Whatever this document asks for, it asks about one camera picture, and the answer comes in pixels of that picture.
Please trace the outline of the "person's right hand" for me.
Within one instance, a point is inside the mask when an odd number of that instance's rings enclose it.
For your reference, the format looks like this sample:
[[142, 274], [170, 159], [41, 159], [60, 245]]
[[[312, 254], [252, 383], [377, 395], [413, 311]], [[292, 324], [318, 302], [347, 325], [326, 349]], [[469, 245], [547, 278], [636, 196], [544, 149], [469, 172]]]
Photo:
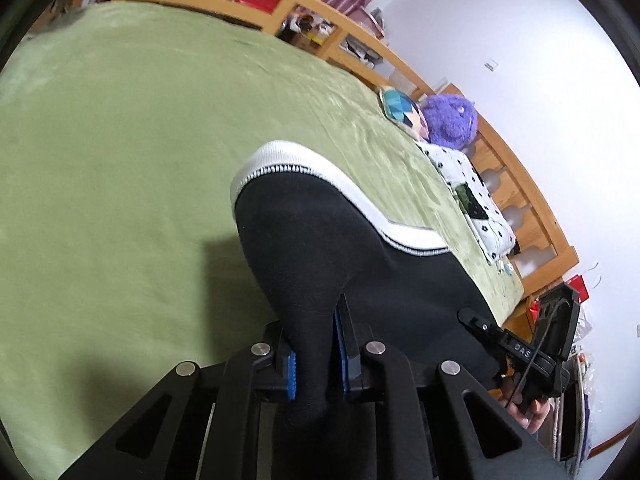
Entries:
[[529, 434], [536, 434], [550, 413], [550, 403], [546, 399], [533, 400], [525, 412], [522, 413], [521, 408], [524, 406], [524, 401], [521, 393], [515, 393], [515, 384], [512, 377], [503, 378], [498, 403]]

